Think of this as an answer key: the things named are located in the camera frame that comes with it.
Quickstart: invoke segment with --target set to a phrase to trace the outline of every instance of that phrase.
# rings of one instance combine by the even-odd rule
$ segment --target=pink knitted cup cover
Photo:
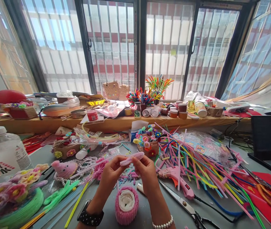
[[[126,160],[120,162],[120,166],[126,166],[131,163],[132,157],[136,157],[137,159],[142,159],[144,156],[144,152],[138,152],[135,154],[131,154]]]
[[[134,188],[123,187],[117,192],[115,216],[120,225],[129,225],[134,220],[138,208],[139,196]]]

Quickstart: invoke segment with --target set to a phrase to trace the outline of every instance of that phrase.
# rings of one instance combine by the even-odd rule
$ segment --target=red balloon
[[[1,90],[0,91],[0,103],[16,103],[25,100],[26,96],[15,90]]]

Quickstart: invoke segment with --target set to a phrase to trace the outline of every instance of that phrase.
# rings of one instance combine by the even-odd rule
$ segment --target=window
[[[166,100],[181,98],[193,16],[194,5],[147,3],[145,78],[174,80]]]
[[[133,4],[84,0],[84,11],[92,40],[94,73],[100,75],[101,81],[116,80],[120,85],[133,84],[134,88]],[[133,77],[125,82],[124,75]],[[97,89],[98,94],[103,94],[101,88]]]
[[[22,0],[50,92],[91,93],[74,1]]]
[[[194,75],[195,78],[187,81],[185,94],[190,88],[193,91],[200,89],[201,95],[214,96],[239,12],[206,8],[199,9],[199,12],[204,20],[200,22],[200,26],[196,26],[195,34],[200,34],[197,36],[200,41],[199,50],[191,56],[188,70],[188,75]]]
[[[0,75],[8,89],[23,94],[37,92],[19,39],[2,1],[0,1]]]
[[[262,0],[254,17],[246,43],[221,99],[247,94],[271,77],[271,14],[266,14],[271,0]]]

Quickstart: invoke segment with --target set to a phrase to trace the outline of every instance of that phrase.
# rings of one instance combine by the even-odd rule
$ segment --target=black watch
[[[84,225],[87,225],[87,226],[97,227],[100,225],[100,223],[104,217],[104,212],[101,211],[100,214],[89,214],[87,212],[87,207],[89,206],[90,202],[91,202],[91,200],[88,200],[85,203],[85,205],[82,207],[82,209],[77,217],[77,221],[80,221]]]

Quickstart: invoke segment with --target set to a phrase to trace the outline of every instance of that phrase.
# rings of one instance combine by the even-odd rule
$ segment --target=red jar
[[[91,110],[87,112],[89,121],[96,121],[98,119],[97,111]]]

